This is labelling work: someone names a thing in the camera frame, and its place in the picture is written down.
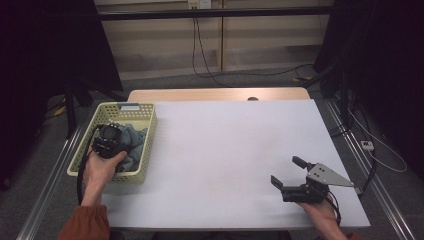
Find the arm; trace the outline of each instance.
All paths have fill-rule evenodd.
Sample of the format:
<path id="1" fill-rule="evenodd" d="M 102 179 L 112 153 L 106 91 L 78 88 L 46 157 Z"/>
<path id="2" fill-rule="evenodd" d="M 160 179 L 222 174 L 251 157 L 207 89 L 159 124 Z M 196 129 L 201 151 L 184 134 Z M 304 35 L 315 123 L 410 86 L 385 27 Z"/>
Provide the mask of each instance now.
<path id="1" fill-rule="evenodd" d="M 337 224 L 333 207 L 331 207 L 327 201 L 322 201 L 321 203 L 316 204 L 297 204 L 301 206 L 306 213 L 308 213 L 309 218 L 322 238 L 326 240 L 347 239 Z"/>
<path id="2" fill-rule="evenodd" d="M 106 206 L 100 205 L 101 197 L 115 173 L 116 165 L 126 155 L 126 152 L 120 152 L 111 159 L 103 159 L 94 152 L 90 153 L 84 171 L 84 198 L 63 226 L 58 239 L 109 239 L 109 221 Z"/>

